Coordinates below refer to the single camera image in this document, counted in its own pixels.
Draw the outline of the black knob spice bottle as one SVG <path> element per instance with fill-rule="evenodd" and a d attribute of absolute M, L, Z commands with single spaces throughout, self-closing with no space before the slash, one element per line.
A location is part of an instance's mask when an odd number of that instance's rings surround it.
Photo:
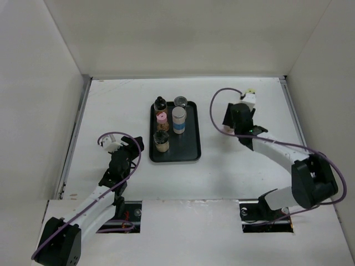
<path fill-rule="evenodd" d="M 154 101 L 154 111 L 155 111 L 155 114 L 159 114 L 161 112 L 164 112 L 166 114 L 168 113 L 167 102 L 163 97 L 158 96 L 156 98 L 156 100 Z"/>

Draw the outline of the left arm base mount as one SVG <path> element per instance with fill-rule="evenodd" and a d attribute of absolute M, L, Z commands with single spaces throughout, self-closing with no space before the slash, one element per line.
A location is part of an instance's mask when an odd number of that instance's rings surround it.
<path fill-rule="evenodd" d="M 114 206 L 115 215 L 99 228 L 98 233 L 140 233 L 143 202 L 126 201 L 120 196 Z"/>

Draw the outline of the black knob grinder bottle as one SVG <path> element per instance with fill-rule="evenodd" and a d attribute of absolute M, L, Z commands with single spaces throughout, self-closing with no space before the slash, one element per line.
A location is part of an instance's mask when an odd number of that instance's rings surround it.
<path fill-rule="evenodd" d="M 153 134 L 156 149 L 159 152 L 167 152 L 169 149 L 169 134 L 164 130 L 158 130 Z"/>

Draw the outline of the pink cap spice bottle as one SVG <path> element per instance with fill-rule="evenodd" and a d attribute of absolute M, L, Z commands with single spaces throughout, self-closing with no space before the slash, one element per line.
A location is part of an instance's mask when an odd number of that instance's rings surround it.
<path fill-rule="evenodd" d="M 157 130 L 169 131 L 168 116 L 165 112 L 159 112 L 156 115 Z"/>

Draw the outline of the red label lid spice jar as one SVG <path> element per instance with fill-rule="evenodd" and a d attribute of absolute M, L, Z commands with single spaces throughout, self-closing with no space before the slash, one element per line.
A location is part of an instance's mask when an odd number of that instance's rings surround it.
<path fill-rule="evenodd" d="M 223 132 L 227 133 L 227 134 L 234 134 L 234 129 L 227 126 L 227 125 L 224 125 L 223 128 L 222 128 Z"/>

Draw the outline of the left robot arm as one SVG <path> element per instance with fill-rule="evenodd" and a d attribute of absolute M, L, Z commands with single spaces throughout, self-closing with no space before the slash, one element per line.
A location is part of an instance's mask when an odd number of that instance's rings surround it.
<path fill-rule="evenodd" d="M 94 191 L 75 209 L 61 218 L 50 218 L 43 227 L 31 259 L 40 265 L 77 265 L 85 240 L 108 220 L 124 216 L 122 194 L 128 179 L 137 170 L 143 138 L 121 134 L 122 143 L 110 151 L 111 160 Z"/>

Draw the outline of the yellow cap condiment bottle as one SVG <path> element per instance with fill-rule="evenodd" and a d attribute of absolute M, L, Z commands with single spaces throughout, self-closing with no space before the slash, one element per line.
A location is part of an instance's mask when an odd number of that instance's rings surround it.
<path fill-rule="evenodd" d="M 256 90 L 255 89 L 252 89 L 252 88 L 249 88 L 245 91 L 245 94 L 256 94 Z"/>

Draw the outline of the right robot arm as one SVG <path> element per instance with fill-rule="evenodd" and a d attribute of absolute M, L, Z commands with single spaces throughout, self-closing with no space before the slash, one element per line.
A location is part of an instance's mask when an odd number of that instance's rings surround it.
<path fill-rule="evenodd" d="M 259 197 L 258 215 L 270 219 L 278 209 L 293 206 L 310 209 L 334 196 L 338 186 L 329 162 L 314 152 L 277 144 L 267 129 L 253 124 L 254 112 L 244 103 L 229 103 L 222 124 L 234 130 L 242 145 L 268 157 L 291 175 L 290 186 Z"/>

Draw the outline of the silver lid blue label jar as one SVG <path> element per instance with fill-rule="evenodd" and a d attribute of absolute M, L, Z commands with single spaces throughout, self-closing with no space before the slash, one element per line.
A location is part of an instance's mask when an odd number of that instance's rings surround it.
<path fill-rule="evenodd" d="M 182 107 L 175 107 L 172 110 L 173 131 L 182 134 L 185 131 L 186 111 Z"/>

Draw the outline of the black rectangular tray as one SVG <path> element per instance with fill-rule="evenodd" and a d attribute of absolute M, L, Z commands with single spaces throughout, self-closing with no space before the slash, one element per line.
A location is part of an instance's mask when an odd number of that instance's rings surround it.
<path fill-rule="evenodd" d="M 159 152 L 154 142 L 154 133 L 157 131 L 157 120 L 154 107 L 150 107 L 150 131 L 149 131 L 149 157 L 152 162 L 189 162 L 197 161 L 201 157 L 201 143 L 197 105 L 193 101 L 187 102 L 185 131 L 176 134 L 173 131 L 171 112 L 175 107 L 172 101 L 167 102 L 169 123 L 169 149 L 167 152 Z"/>

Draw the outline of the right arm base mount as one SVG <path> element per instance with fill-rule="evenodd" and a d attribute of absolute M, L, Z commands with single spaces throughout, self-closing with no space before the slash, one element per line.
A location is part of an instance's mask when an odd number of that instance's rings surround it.
<path fill-rule="evenodd" d="M 242 231 L 244 233 L 293 233 L 289 209 L 272 210 L 265 194 L 258 199 L 239 201 Z"/>

